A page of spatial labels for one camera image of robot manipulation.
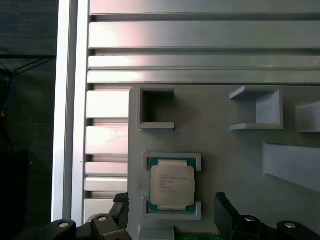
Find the black wall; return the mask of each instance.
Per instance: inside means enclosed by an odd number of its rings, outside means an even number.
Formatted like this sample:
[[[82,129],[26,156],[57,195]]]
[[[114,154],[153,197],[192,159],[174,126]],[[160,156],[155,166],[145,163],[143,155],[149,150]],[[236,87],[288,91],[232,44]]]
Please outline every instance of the black wall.
[[[0,0],[0,54],[56,55],[58,4],[58,0]],[[29,62],[0,59],[10,69]],[[14,98],[5,111],[5,127],[15,149],[30,152],[28,228],[44,226],[51,217],[55,80],[55,60],[14,78]],[[6,150],[2,139],[0,152]]]

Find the screw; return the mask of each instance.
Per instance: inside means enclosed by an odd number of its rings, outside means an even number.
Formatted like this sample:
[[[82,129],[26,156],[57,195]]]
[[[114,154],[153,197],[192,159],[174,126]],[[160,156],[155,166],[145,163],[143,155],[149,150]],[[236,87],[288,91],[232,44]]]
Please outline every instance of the screw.
[[[244,218],[247,222],[254,222],[255,221],[255,219],[252,217],[252,216],[246,216],[245,218]]]
[[[294,225],[293,223],[291,222],[286,222],[284,224],[288,229],[295,229],[296,228],[296,225]]]
[[[99,217],[98,220],[99,220],[100,222],[103,222],[103,221],[107,220],[107,218],[106,218],[105,216],[102,216],[102,217]]]
[[[67,227],[68,225],[69,225],[69,223],[64,222],[64,223],[59,224],[59,227],[60,227],[60,228],[65,228],[65,227]]]

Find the gray fixture plate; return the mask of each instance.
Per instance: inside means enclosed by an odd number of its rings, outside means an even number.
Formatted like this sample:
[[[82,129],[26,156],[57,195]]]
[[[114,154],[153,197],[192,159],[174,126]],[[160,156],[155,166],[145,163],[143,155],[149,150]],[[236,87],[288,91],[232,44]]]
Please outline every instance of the gray fixture plate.
[[[183,232],[217,233],[214,223],[215,192],[225,192],[240,214],[253,215],[275,227],[284,220],[300,222],[320,233],[320,193],[263,175],[263,142],[320,148],[317,134],[295,131],[295,106],[320,100],[320,86],[260,86],[281,89],[284,129],[230,132],[239,122],[239,103],[230,93],[241,85],[168,85],[174,88],[172,104],[157,105],[161,122],[174,122],[174,131],[137,128],[135,86],[129,97],[128,232],[137,239],[141,227],[171,227]],[[202,171],[196,172],[195,200],[201,202],[200,221],[143,219],[143,197],[148,197],[150,173],[143,168],[144,152],[200,153]]]

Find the green circuit board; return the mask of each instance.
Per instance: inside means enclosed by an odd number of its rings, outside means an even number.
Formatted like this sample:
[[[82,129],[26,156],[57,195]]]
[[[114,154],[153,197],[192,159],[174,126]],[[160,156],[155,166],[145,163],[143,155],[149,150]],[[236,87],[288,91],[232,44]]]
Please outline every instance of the green circuit board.
[[[195,234],[195,233],[177,233],[175,240],[223,240],[219,235]]]

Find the gray plastic bracket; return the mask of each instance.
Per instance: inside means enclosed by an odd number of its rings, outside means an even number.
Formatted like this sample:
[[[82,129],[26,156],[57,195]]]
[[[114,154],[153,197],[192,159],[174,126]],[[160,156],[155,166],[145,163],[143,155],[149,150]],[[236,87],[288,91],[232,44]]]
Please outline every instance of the gray plastic bracket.
[[[244,101],[241,115],[251,116],[249,122],[234,124],[234,130],[271,130],[283,129],[283,100],[280,89],[261,88],[260,86],[242,86],[230,93],[230,100]]]
[[[298,133],[320,133],[320,101],[296,106],[295,120]]]
[[[145,119],[147,115],[150,113],[150,109],[148,109],[147,104],[150,104],[149,99],[147,99],[148,95],[155,95],[155,96],[163,96],[164,98],[174,98],[175,89],[162,87],[162,86],[145,86],[139,87],[137,91],[137,128],[138,129],[164,129],[164,130],[171,130],[175,129],[174,122],[155,122],[155,121],[148,121]]]
[[[263,174],[320,192],[320,149],[263,143]]]
[[[149,159],[150,158],[186,158],[186,159],[195,159],[195,170],[200,172],[201,167],[201,153],[176,153],[176,152],[148,152],[143,153],[143,164],[142,170],[149,170]]]
[[[149,220],[184,220],[184,221],[199,221],[201,220],[201,202],[195,202],[195,212],[174,212],[174,213],[154,213],[148,212],[148,197],[142,199],[142,218]]]

